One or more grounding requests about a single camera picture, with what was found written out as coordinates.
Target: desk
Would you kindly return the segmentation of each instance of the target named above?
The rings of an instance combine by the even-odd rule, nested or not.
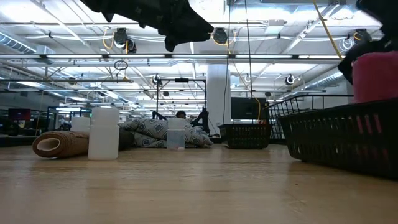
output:
[[[117,161],[0,149],[2,223],[397,223],[398,183],[263,151],[135,149]]]

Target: white container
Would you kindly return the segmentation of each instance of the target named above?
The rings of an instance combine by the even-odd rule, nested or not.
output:
[[[90,126],[88,159],[110,161],[118,158],[119,126]]]
[[[94,108],[88,141],[88,159],[109,161],[119,154],[119,110]]]
[[[176,151],[185,150],[185,122],[181,118],[171,118],[168,120],[167,149]]]
[[[72,126],[90,126],[90,121],[91,118],[86,118],[86,117],[74,117],[72,118],[72,121],[70,124]]]
[[[170,118],[167,121],[169,130],[184,130],[185,119],[182,118]]]
[[[116,108],[93,108],[92,125],[113,126],[119,123],[119,110]]]
[[[71,121],[72,128],[71,131],[83,131],[90,132],[90,118],[85,117],[75,117]]]
[[[183,151],[185,150],[185,131],[168,130],[167,131],[167,149]]]

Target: black plastic basket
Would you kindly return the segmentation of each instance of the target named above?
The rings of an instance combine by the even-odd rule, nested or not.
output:
[[[265,124],[223,124],[219,129],[230,149],[264,149],[271,135],[271,126]]]
[[[279,121],[296,159],[398,177],[398,98],[293,114]]]

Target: person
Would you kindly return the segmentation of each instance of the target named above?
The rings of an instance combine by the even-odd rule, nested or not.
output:
[[[187,114],[184,111],[179,111],[175,114],[175,116],[177,118],[182,118],[182,119],[186,119],[187,118]]]

